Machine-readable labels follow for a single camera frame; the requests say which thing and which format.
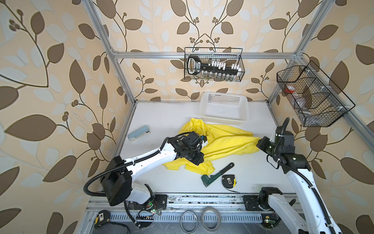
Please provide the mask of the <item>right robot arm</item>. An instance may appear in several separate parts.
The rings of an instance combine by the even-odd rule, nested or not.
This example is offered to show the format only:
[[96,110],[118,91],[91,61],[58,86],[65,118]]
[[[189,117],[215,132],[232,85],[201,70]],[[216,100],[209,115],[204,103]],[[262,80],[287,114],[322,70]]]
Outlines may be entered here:
[[257,147],[282,168],[297,194],[304,216],[296,212],[276,187],[261,189],[258,206],[262,210],[274,210],[292,234],[340,234],[342,231],[318,191],[306,157],[295,153],[294,135],[279,126],[274,141],[265,136]]

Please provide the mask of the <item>white plastic basket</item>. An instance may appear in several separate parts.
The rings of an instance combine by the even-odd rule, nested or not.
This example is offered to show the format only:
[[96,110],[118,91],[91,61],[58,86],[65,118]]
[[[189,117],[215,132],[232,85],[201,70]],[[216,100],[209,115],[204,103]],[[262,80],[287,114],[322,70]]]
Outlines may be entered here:
[[242,95],[205,92],[200,101],[200,115],[205,122],[241,125],[248,120],[247,98]]

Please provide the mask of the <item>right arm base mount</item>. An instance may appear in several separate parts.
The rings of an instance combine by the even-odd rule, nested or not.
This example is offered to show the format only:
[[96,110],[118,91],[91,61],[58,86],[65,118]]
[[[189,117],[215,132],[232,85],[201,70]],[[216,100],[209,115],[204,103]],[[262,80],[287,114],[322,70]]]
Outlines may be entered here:
[[269,195],[245,195],[243,202],[246,211],[273,212],[274,210],[268,203]]

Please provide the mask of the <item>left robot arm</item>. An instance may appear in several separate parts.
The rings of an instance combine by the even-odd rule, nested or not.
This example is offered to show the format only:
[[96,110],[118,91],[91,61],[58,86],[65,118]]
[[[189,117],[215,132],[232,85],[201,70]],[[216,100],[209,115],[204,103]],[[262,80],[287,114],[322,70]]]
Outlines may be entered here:
[[207,144],[206,136],[192,131],[166,137],[159,148],[143,155],[127,160],[114,157],[104,172],[86,182],[83,192],[92,197],[106,197],[110,206],[130,201],[149,208],[154,203],[155,195],[150,185],[137,184],[137,178],[177,159],[187,159],[194,165],[200,165],[204,161],[202,149]]

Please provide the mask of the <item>yellow trousers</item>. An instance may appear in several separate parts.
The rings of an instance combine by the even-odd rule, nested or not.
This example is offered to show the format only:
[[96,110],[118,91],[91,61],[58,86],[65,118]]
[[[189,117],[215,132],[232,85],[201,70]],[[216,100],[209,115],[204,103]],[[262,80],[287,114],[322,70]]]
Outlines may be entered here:
[[260,138],[252,132],[241,130],[228,125],[206,124],[203,120],[191,118],[181,129],[180,133],[195,131],[207,137],[208,144],[202,148],[203,163],[198,166],[187,159],[176,159],[163,165],[168,170],[179,170],[184,166],[186,170],[200,175],[210,175],[215,171],[212,161],[231,155],[253,154],[260,149],[256,146]]

